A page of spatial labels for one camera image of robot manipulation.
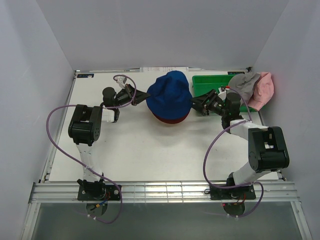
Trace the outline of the grey bucket hat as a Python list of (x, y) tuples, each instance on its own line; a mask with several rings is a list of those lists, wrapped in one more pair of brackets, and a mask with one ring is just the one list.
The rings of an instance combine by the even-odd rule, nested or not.
[(229, 81), (228, 86), (236, 90), (242, 97), (241, 104), (248, 103), (254, 94), (256, 82), (260, 79), (260, 73), (247, 72), (237, 74)]

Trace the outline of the blue bucket hat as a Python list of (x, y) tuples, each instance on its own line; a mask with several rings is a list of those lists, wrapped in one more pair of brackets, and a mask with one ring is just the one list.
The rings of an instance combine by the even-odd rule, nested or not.
[(192, 108), (192, 94), (189, 82), (181, 71), (170, 71), (152, 84), (146, 99), (149, 110), (165, 119), (177, 119), (189, 114)]

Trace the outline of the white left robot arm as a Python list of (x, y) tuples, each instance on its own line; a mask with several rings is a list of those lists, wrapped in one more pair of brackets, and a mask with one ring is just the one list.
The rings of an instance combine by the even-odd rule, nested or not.
[(95, 200), (100, 200), (106, 195), (102, 178), (104, 174), (99, 160), (94, 156), (95, 142), (100, 137), (102, 122), (116, 123), (121, 106), (136, 106), (149, 96), (149, 93), (125, 84), (119, 92), (112, 87), (106, 87), (102, 91), (102, 103), (99, 106), (76, 105), (68, 126), (68, 135), (75, 143), (83, 164), (83, 179), (77, 182)]

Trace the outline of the dark red bucket hat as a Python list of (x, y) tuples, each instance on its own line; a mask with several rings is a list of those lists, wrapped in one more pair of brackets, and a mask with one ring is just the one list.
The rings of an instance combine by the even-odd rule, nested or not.
[(158, 120), (161, 121), (162, 123), (170, 124), (170, 125), (174, 125), (174, 124), (179, 124), (179, 123), (181, 123), (181, 122), (184, 121), (184, 120), (188, 117), (188, 115), (189, 115), (189, 113), (187, 113), (186, 115), (184, 115), (184, 116), (182, 116), (182, 117), (180, 117), (180, 118), (167, 119), (167, 118), (159, 117), (159, 116), (157, 116), (157, 115), (154, 114), (154, 113), (152, 113), (152, 114), (154, 115), (154, 117), (155, 117), (156, 119), (158, 119)]

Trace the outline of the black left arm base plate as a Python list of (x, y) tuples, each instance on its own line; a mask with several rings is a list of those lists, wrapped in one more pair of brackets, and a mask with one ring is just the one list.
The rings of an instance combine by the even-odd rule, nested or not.
[(76, 199), (78, 201), (119, 201), (120, 191), (114, 185), (94, 182), (79, 186)]

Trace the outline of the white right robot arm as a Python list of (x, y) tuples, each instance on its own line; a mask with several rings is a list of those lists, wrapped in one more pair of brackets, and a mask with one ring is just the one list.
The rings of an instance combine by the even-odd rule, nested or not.
[(193, 97), (192, 108), (203, 116), (213, 112), (221, 117), (223, 130), (214, 138), (212, 144), (225, 133), (238, 136), (248, 143), (248, 161), (240, 169), (230, 174), (226, 185), (208, 184), (214, 189), (224, 190), (237, 199), (244, 193), (244, 188), (253, 185), (262, 176), (277, 172), (289, 166), (290, 157), (279, 126), (264, 126), (253, 123), (251, 118), (244, 119), (240, 107), (244, 98), (234, 89), (225, 87), (218, 94), (214, 89)]

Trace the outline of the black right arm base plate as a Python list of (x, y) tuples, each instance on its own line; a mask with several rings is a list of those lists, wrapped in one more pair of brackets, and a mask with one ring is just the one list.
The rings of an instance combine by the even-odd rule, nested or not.
[(210, 186), (204, 190), (206, 195), (210, 195), (211, 200), (255, 200), (256, 194), (252, 185), (232, 187), (232, 188), (218, 188)]

